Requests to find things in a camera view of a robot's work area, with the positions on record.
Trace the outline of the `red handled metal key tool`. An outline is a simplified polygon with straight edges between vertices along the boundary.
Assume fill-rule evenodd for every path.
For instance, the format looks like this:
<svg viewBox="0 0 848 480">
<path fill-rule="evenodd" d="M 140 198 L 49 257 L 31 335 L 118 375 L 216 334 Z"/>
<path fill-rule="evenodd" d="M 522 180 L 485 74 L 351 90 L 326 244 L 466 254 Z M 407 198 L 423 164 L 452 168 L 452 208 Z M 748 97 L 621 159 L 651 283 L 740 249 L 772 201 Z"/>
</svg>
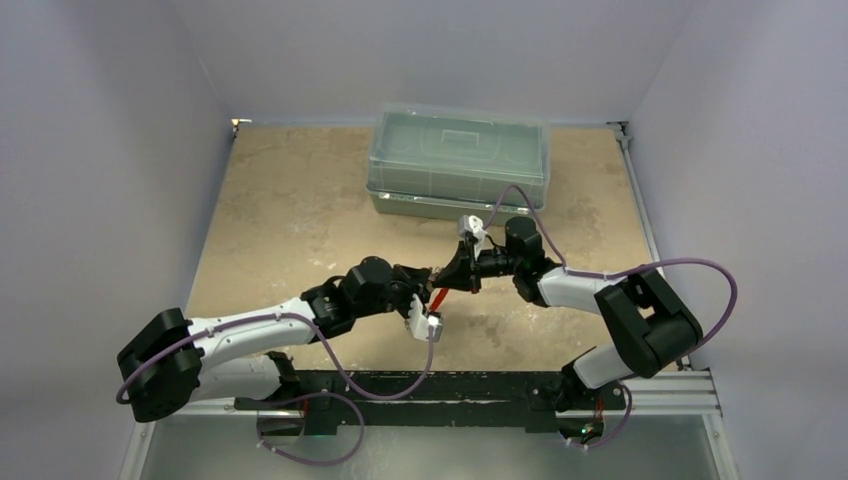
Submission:
<svg viewBox="0 0 848 480">
<path fill-rule="evenodd" d="M 429 304 L 428 311 L 429 311 L 430 313 L 438 312 L 438 311 L 440 310 L 440 307 L 442 306 L 442 304 L 443 304 L 443 302 L 444 302 L 445 298 L 446 298 L 446 297 L 447 297 L 447 295 L 449 294 L 449 292 L 450 292 L 450 289 L 449 289 L 449 288 L 441 288 L 441 289 L 439 289 L 439 290 L 438 290 L 438 292 L 437 292 L 437 293 L 434 295 L 434 297 L 431 299 L 431 302 L 430 302 L 430 304 Z"/>
</svg>

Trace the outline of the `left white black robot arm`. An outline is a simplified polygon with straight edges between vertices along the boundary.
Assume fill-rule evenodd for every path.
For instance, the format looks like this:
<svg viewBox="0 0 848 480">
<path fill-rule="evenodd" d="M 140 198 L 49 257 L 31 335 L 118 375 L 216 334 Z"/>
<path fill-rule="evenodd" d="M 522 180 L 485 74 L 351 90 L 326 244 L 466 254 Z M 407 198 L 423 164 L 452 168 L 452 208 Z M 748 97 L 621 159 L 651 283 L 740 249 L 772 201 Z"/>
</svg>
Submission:
<svg viewBox="0 0 848 480">
<path fill-rule="evenodd" d="M 428 269 L 367 257 L 299 296 L 258 310 L 188 318 L 156 314 L 118 353 L 123 383 L 115 394 L 139 423 L 161 420 L 189 403 L 222 396 L 222 368 L 275 347 L 326 344 L 357 320 L 398 313 L 412 336 L 434 345 L 443 328 L 430 312 Z"/>
</svg>

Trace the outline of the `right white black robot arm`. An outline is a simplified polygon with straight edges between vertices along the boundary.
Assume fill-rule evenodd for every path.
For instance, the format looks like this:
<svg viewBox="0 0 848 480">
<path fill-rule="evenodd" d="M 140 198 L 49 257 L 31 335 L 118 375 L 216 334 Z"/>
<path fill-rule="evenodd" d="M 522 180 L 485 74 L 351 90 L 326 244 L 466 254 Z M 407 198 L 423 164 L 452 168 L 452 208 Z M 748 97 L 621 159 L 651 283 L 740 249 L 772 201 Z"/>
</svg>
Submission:
<svg viewBox="0 0 848 480">
<path fill-rule="evenodd" d="M 476 293 L 483 280 L 510 277 L 518 295 L 539 307 L 570 308 L 599 315 L 610 343 L 567 365 L 561 381 L 564 399 L 584 407 L 601 387 L 627 377 L 651 378 L 703 338 L 699 321 L 654 268 L 618 279 L 569 270 L 546 255 L 536 222 L 513 217 L 505 241 L 485 247 L 482 221 L 464 216 L 451 261 L 431 276 L 437 289 Z"/>
</svg>

